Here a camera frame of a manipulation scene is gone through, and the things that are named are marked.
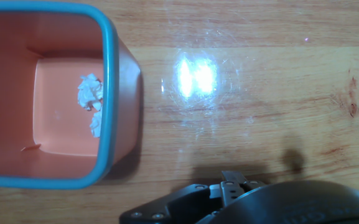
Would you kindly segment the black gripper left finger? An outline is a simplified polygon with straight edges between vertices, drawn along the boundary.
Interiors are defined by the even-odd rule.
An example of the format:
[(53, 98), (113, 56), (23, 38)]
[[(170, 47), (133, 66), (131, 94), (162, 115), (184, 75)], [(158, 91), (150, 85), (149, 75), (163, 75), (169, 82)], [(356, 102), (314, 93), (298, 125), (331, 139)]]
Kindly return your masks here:
[(197, 223), (222, 208), (218, 184), (188, 185), (122, 213), (120, 224), (189, 224)]

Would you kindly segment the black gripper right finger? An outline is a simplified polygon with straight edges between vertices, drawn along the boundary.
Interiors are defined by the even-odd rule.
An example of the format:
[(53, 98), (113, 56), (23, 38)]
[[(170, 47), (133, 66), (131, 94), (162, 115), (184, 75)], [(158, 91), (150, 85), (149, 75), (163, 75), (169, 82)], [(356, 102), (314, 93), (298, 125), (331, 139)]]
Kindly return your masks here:
[(231, 204), (243, 194), (265, 186), (262, 181), (247, 180), (238, 171), (222, 171), (221, 175), (223, 179), (220, 183), (222, 204)]

